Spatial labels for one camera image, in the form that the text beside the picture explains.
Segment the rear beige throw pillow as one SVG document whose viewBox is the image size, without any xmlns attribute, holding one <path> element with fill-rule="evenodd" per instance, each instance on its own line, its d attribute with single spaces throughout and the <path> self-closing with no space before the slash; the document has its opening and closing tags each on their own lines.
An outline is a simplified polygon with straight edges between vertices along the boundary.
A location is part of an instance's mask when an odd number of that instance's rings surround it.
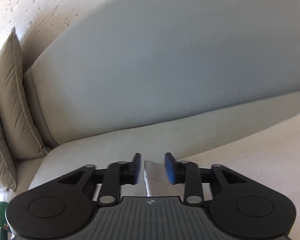
<svg viewBox="0 0 300 240">
<path fill-rule="evenodd" d="M 49 153 L 27 103 L 23 54 L 15 29 L 11 30 L 0 51 L 0 119 L 13 159 L 34 159 Z"/>
</svg>

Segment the green massage hammer stick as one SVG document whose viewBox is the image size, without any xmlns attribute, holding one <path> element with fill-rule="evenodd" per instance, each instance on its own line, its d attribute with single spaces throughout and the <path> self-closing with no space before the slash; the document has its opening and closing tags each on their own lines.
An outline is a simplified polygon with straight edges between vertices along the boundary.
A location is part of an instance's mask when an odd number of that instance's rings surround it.
<svg viewBox="0 0 300 240">
<path fill-rule="evenodd" d="M 0 202 L 0 240 L 8 240 L 8 233 L 11 232 L 6 219 L 8 202 Z"/>
</svg>

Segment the grey sofa back cushion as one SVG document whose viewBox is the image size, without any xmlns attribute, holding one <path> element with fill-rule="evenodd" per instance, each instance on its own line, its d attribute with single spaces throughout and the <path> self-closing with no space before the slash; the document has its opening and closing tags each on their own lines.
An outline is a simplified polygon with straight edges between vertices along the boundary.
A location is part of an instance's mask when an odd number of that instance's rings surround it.
<svg viewBox="0 0 300 240">
<path fill-rule="evenodd" d="M 298 91 L 300 0 L 107 0 L 59 35 L 24 83 Z"/>
</svg>

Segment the white printed t-shirt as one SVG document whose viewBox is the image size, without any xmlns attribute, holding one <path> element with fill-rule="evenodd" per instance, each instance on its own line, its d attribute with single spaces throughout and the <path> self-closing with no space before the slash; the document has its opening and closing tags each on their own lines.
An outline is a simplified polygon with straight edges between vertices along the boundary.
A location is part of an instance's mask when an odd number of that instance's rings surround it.
<svg viewBox="0 0 300 240">
<path fill-rule="evenodd" d="M 169 182 L 164 164 L 145 160 L 138 183 L 123 186 L 121 195 L 137 197 L 179 196 L 183 199 L 184 185 L 172 185 Z"/>
</svg>

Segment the grey sofa seat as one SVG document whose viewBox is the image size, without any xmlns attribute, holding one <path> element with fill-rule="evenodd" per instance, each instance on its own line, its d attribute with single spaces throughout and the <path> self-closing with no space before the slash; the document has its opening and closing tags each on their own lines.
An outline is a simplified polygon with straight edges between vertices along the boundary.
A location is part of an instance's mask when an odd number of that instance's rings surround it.
<svg viewBox="0 0 300 240">
<path fill-rule="evenodd" d="M 13 164 L 13 194 L 85 164 L 104 168 L 139 152 L 162 161 L 209 152 L 300 113 L 300 90 L 224 94 L 172 89 L 25 86 L 33 122 L 48 154 Z"/>
</svg>

